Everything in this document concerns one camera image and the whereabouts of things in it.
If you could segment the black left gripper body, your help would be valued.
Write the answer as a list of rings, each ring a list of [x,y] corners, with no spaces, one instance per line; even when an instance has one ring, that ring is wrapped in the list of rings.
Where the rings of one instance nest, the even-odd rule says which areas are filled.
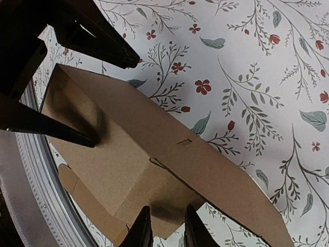
[[[53,27],[57,41],[72,49],[69,36],[61,33],[74,20],[77,1],[1,1],[1,93],[19,100],[47,54],[39,35]]]

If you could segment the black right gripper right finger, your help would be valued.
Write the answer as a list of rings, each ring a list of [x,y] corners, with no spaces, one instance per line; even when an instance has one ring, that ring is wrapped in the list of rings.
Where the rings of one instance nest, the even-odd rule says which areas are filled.
[[[188,205],[186,209],[184,246],[220,247],[210,235],[192,205]]]

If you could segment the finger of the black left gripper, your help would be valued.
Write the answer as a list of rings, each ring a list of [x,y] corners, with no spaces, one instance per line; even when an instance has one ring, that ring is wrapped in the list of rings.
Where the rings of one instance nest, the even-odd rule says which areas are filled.
[[[1,94],[1,130],[43,134],[93,148],[96,141],[87,135]]]
[[[94,1],[46,1],[47,22],[65,48],[122,69],[135,68],[139,55],[106,20]]]

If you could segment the brown cardboard box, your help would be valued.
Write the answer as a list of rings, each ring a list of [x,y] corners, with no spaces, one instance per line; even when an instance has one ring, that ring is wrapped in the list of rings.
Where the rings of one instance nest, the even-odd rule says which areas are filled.
[[[66,191],[115,246],[146,207],[155,236],[169,237],[186,207],[209,203],[270,246],[293,242],[250,176],[127,82],[57,64],[42,113],[97,137],[89,148],[57,138]]]

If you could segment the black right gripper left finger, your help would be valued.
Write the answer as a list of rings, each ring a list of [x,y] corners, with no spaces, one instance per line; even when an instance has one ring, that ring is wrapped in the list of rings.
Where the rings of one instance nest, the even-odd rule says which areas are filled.
[[[144,206],[119,246],[152,247],[153,241],[150,207]]]

